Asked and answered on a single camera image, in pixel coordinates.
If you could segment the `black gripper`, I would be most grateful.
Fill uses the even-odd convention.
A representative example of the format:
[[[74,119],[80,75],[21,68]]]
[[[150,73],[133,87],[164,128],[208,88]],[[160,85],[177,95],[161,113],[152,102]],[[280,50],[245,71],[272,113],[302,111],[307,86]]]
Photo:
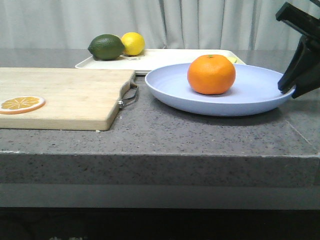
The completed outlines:
[[[295,86],[292,98],[296,99],[320,87],[320,52],[310,48],[320,47],[320,20],[288,2],[282,5],[275,18],[302,36],[287,70],[277,83],[282,94]]]

